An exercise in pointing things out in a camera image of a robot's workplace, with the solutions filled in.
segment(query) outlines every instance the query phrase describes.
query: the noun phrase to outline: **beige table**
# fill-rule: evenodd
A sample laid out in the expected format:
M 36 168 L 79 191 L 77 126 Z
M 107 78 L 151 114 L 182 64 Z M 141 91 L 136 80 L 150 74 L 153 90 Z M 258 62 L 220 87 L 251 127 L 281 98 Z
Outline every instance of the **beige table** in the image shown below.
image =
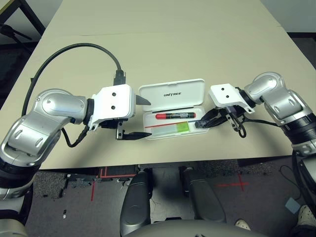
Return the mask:
M 258 0 L 64 0 L 0 111 L 0 138 L 20 116 L 24 96 L 36 70 L 56 50 L 91 42 L 110 50 L 135 91 L 144 84 L 203 78 L 205 110 L 213 84 L 243 88 L 258 74 L 282 74 L 288 88 L 316 109 L 316 72 L 284 29 Z M 63 88 L 87 98 L 112 85 L 114 63 L 92 48 L 60 55 L 45 69 L 31 101 L 48 88 Z M 270 120 L 263 106 L 252 116 Z M 142 131 L 142 108 L 125 124 Z M 116 141 L 115 131 L 98 129 L 75 148 L 64 138 L 43 169 L 125 165 L 171 161 L 254 158 L 289 155 L 291 146 L 279 128 L 245 125 L 242 139 L 228 124 L 206 134 L 148 141 Z M 72 142 L 82 125 L 66 126 Z

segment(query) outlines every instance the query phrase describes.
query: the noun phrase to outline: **white case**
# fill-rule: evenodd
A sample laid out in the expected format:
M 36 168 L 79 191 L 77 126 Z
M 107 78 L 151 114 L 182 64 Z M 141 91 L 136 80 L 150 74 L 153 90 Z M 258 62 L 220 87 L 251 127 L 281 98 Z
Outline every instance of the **white case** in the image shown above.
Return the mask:
M 151 85 L 139 88 L 139 94 L 150 101 L 151 105 L 143 106 L 144 132 L 151 132 L 148 126 L 188 121 L 189 132 L 172 133 L 160 136 L 146 137 L 148 140 L 162 139 L 176 136 L 187 136 L 206 133 L 209 128 L 196 128 L 195 120 L 205 115 L 205 109 L 198 106 L 204 101 L 205 82 L 203 79 L 181 80 Z M 158 113 L 194 112 L 195 118 L 188 119 L 156 119 Z

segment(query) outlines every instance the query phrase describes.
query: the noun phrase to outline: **unitree logo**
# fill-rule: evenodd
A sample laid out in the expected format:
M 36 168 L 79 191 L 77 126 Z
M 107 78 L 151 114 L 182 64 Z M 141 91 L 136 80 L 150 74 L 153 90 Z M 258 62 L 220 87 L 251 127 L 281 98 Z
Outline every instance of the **unitree logo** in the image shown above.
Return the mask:
M 181 95 L 181 92 L 177 92 L 177 93 L 169 93 L 169 94 L 163 94 L 163 96 L 173 96 L 173 95 Z

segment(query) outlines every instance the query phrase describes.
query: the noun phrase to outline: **shoe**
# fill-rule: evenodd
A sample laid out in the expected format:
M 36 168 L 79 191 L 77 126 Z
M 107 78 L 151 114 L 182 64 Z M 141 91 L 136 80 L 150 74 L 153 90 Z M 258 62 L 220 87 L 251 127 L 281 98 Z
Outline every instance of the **shoe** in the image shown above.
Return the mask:
M 309 225 L 316 227 L 316 219 L 312 214 L 312 211 L 307 205 L 301 206 L 300 212 L 298 213 L 297 226 Z
M 247 222 L 245 222 L 244 220 L 242 219 L 238 219 L 235 223 L 235 226 L 239 227 L 239 228 L 242 228 L 242 229 L 245 229 L 245 230 L 248 230 L 250 231 L 250 227 L 249 225 L 247 224 Z

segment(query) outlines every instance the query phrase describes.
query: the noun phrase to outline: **marker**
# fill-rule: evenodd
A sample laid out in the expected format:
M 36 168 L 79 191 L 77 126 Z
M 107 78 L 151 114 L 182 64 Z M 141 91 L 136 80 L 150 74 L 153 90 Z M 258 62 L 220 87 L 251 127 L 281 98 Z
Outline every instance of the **marker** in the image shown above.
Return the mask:
M 191 113 L 169 113 L 169 114 L 156 114 L 156 119 L 192 119 L 196 114 Z

